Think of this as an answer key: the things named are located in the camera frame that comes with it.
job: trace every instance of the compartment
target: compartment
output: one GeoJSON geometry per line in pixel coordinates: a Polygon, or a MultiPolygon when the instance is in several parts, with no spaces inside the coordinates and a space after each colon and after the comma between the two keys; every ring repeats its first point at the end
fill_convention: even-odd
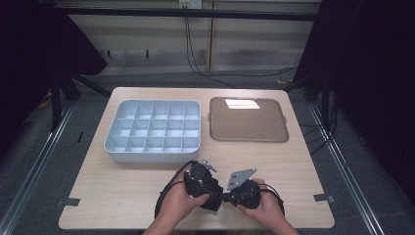
{"type": "Polygon", "coordinates": [[[165,137],[163,151],[166,153],[180,153],[182,151],[181,137],[165,137]]]}
{"type": "Polygon", "coordinates": [[[129,136],[132,119],[115,119],[111,126],[110,136],[129,136]]]}
{"type": "Polygon", "coordinates": [[[145,137],[130,137],[125,147],[125,153],[142,153],[146,144],[145,137]]]}
{"type": "Polygon", "coordinates": [[[188,120],[184,121],[183,136],[186,137],[198,137],[200,136],[201,123],[199,120],[188,120]]]}
{"type": "Polygon", "coordinates": [[[161,153],[163,137],[148,137],[144,146],[144,152],[161,153]]]}
{"type": "Polygon", "coordinates": [[[149,130],[149,119],[136,119],[132,123],[130,136],[147,136],[149,130]]]}
{"type": "Polygon", "coordinates": [[[153,106],[152,119],[167,119],[168,102],[158,101],[153,106]]]}
{"type": "Polygon", "coordinates": [[[164,136],[167,120],[152,119],[149,125],[148,136],[164,136]]]}
{"type": "Polygon", "coordinates": [[[191,153],[199,149],[198,137],[183,137],[182,138],[182,152],[191,153]]]}
{"type": "Polygon", "coordinates": [[[127,145],[128,137],[114,137],[110,136],[105,142],[105,149],[108,152],[124,152],[127,145]]]}
{"type": "Polygon", "coordinates": [[[167,121],[165,136],[183,136],[183,120],[170,119],[167,121]]]}
{"type": "Polygon", "coordinates": [[[200,119],[201,107],[198,103],[187,102],[185,107],[185,119],[200,119]]]}
{"type": "Polygon", "coordinates": [[[169,119],[183,119],[184,118],[185,106],[182,103],[171,102],[168,109],[169,119]]]}
{"type": "Polygon", "coordinates": [[[118,106],[115,118],[133,119],[137,111],[138,103],[133,101],[123,101],[118,106]]]}
{"type": "Polygon", "coordinates": [[[154,104],[153,102],[140,102],[137,107],[135,118],[150,119],[152,118],[154,104]]]}

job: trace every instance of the black cable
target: black cable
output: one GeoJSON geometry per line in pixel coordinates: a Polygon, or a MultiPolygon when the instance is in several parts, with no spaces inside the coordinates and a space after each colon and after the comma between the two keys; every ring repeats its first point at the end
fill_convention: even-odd
{"type": "Polygon", "coordinates": [[[269,187],[269,188],[272,189],[272,190],[260,189],[259,192],[271,193],[274,196],[274,198],[277,199],[278,206],[280,207],[281,212],[283,213],[283,215],[285,215],[284,201],[281,199],[281,197],[278,194],[277,190],[275,190],[271,185],[268,185],[268,184],[258,184],[258,185],[265,185],[266,187],[269,187]]]}
{"type": "Polygon", "coordinates": [[[314,131],[316,131],[316,130],[318,130],[318,129],[319,129],[319,127],[317,126],[317,127],[313,128],[312,130],[310,130],[310,131],[306,132],[303,136],[305,137],[305,136],[307,136],[307,135],[311,134],[312,132],[314,132],[314,131]]]}
{"type": "Polygon", "coordinates": [[[304,126],[304,127],[321,127],[324,126],[323,124],[304,124],[304,123],[299,123],[300,126],[304,126]]]}
{"type": "Polygon", "coordinates": [[[190,25],[189,25],[189,19],[188,18],[185,18],[185,26],[186,26],[186,53],[187,53],[187,61],[188,61],[189,67],[192,70],[192,72],[194,72],[197,75],[201,75],[201,76],[203,76],[203,77],[205,77],[207,79],[220,82],[220,83],[222,83],[224,85],[227,85],[227,86],[230,86],[230,87],[236,89],[235,86],[233,86],[233,85],[231,85],[229,83],[226,83],[224,81],[218,80],[218,79],[213,79],[212,77],[213,76],[267,77],[267,76],[275,76],[275,75],[278,75],[280,77],[280,81],[281,81],[280,87],[278,89],[281,89],[282,88],[282,77],[281,77],[281,74],[283,74],[285,72],[288,72],[288,71],[295,70],[297,68],[297,67],[283,68],[283,69],[279,70],[278,72],[274,72],[274,73],[270,73],[270,74],[242,74],[242,73],[216,73],[216,74],[206,74],[206,73],[203,73],[199,69],[198,64],[196,63],[195,54],[193,52],[192,39],[191,39],[191,36],[190,36],[190,25]],[[190,59],[189,59],[190,58],[190,55],[189,55],[189,45],[190,45],[190,51],[191,51],[191,55],[192,55],[192,58],[193,58],[193,62],[194,62],[194,65],[195,65],[195,67],[196,67],[197,70],[195,70],[193,68],[193,66],[192,66],[192,64],[190,62],[190,59]]]}
{"type": "Polygon", "coordinates": [[[330,112],[330,117],[331,118],[330,118],[330,121],[329,121],[330,124],[333,124],[333,127],[331,127],[332,132],[329,133],[328,138],[320,146],[318,146],[315,150],[310,152],[310,156],[317,153],[317,151],[319,151],[321,148],[323,148],[323,146],[325,144],[327,144],[329,141],[331,141],[333,139],[334,135],[335,135],[336,128],[337,128],[338,111],[339,111],[339,100],[337,99],[336,96],[335,96],[334,100],[335,101],[334,101],[332,110],[330,112]]]}
{"type": "Polygon", "coordinates": [[[307,143],[307,144],[309,144],[309,143],[312,143],[312,142],[316,142],[316,141],[318,141],[318,140],[321,140],[321,136],[320,137],[318,137],[318,138],[316,138],[316,139],[313,139],[313,140],[308,140],[308,141],[306,141],[305,143],[307,143]]]}
{"type": "Polygon", "coordinates": [[[229,84],[229,83],[226,83],[226,82],[221,81],[221,80],[218,80],[218,79],[213,79],[213,78],[211,78],[211,77],[209,77],[209,76],[206,76],[205,74],[203,74],[203,73],[202,73],[202,71],[201,71],[201,70],[199,69],[199,67],[198,67],[198,64],[196,63],[195,54],[193,53],[192,39],[191,39],[191,37],[190,37],[189,19],[188,19],[188,18],[185,18],[185,19],[184,19],[184,22],[185,22],[185,24],[186,24],[186,54],[187,54],[187,62],[189,63],[189,67],[190,67],[190,69],[192,70],[192,72],[194,72],[194,73],[195,73],[195,74],[197,74],[197,75],[201,75],[201,76],[203,76],[204,78],[207,78],[207,79],[209,79],[209,80],[217,81],[217,82],[222,83],[222,84],[224,84],[224,85],[226,85],[226,86],[229,86],[229,87],[232,87],[232,88],[236,89],[236,87],[235,87],[235,86],[233,86],[233,85],[231,85],[231,84],[229,84]],[[193,61],[194,61],[194,64],[195,64],[195,67],[196,67],[196,69],[197,69],[197,70],[195,70],[195,69],[192,67],[192,64],[190,63],[190,56],[189,56],[189,45],[190,45],[190,50],[191,50],[191,54],[192,54],[192,57],[193,57],[193,61]]]}
{"type": "Polygon", "coordinates": [[[174,176],[170,179],[170,181],[168,181],[167,185],[165,185],[165,187],[162,189],[162,191],[160,192],[160,196],[159,196],[159,198],[157,199],[157,202],[156,202],[156,207],[155,207],[155,218],[157,217],[157,215],[158,215],[158,214],[159,214],[159,212],[160,212],[161,203],[162,203],[162,201],[164,200],[165,195],[167,195],[168,191],[171,189],[171,187],[172,187],[173,185],[175,185],[176,183],[178,183],[178,182],[174,182],[174,180],[176,180],[176,178],[177,178],[177,176],[179,175],[179,173],[180,173],[181,171],[183,171],[183,169],[184,169],[184,168],[186,168],[188,165],[194,165],[194,164],[196,164],[196,163],[197,163],[197,161],[191,160],[191,161],[187,162],[186,164],[184,164],[183,166],[181,166],[181,167],[180,167],[180,168],[176,171],[176,173],[174,174],[174,176]]]}

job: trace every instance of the metal bracket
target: metal bracket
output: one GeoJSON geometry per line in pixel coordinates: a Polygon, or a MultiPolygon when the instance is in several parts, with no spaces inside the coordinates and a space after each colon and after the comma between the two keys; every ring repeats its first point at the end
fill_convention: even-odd
{"type": "Polygon", "coordinates": [[[217,172],[217,170],[211,165],[211,164],[209,164],[208,163],[208,161],[206,160],[206,159],[204,159],[203,161],[202,161],[202,165],[204,166],[204,167],[206,167],[206,168],[208,168],[208,169],[211,169],[211,170],[213,170],[214,172],[217,172]]]}
{"type": "Polygon", "coordinates": [[[241,186],[247,179],[251,177],[256,172],[255,168],[244,169],[240,171],[235,171],[231,173],[231,177],[229,178],[228,187],[226,188],[228,191],[232,189],[236,189],[241,186]]]}

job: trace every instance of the gray floor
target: gray floor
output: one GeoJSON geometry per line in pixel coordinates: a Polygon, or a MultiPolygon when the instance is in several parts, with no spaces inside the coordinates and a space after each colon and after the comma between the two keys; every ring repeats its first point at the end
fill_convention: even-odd
{"type": "MultiPolygon", "coordinates": [[[[262,74],[273,72],[275,71],[267,70],[262,71],[262,74]]],[[[237,73],[258,74],[256,71],[238,71],[237,73]]],[[[289,78],[289,74],[284,74],[282,77],[277,75],[267,77],[219,75],[214,77],[236,88],[250,89],[277,89],[281,86],[278,80],[285,81],[289,78]]],[[[230,86],[193,72],[108,75],[91,77],[91,79],[110,90],[118,86],[230,88],[230,86]]],[[[108,102],[108,98],[81,84],[78,84],[78,88],[81,91],[81,97],[74,106],[65,130],[41,173],[14,227],[13,234],[137,234],[137,231],[66,231],[58,226],[62,209],[55,207],[55,204],[59,199],[64,199],[69,195],[108,102]]],[[[299,123],[315,124],[309,109],[310,104],[304,101],[302,90],[290,92],[289,96],[299,123]]],[[[0,192],[2,192],[0,212],[2,216],[5,215],[8,206],[18,194],[27,173],[42,150],[50,127],[50,106],[33,111],[23,124],[20,137],[11,147],[7,160],[0,168],[0,192]]],[[[317,127],[302,125],[301,129],[310,152],[324,142],[317,127]]],[[[366,196],[368,204],[376,213],[385,234],[413,234],[415,232],[414,207],[379,165],[376,155],[360,144],[358,131],[353,128],[341,108],[334,135],[348,167],[366,196]]],[[[311,157],[325,193],[336,199],[336,202],[330,205],[336,224],[330,229],[301,229],[300,233],[370,234],[328,148],[324,146],[311,157]]]]}

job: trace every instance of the forearm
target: forearm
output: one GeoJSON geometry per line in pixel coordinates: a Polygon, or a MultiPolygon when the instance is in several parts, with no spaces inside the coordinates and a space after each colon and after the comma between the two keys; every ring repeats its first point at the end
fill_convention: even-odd
{"type": "Polygon", "coordinates": [[[271,232],[276,235],[298,235],[298,231],[287,221],[287,219],[279,220],[268,227],[271,232]]]}
{"type": "Polygon", "coordinates": [[[152,222],[149,228],[147,228],[144,234],[145,235],[168,235],[174,230],[176,225],[177,225],[176,222],[171,221],[168,218],[158,216],[152,222]]]}

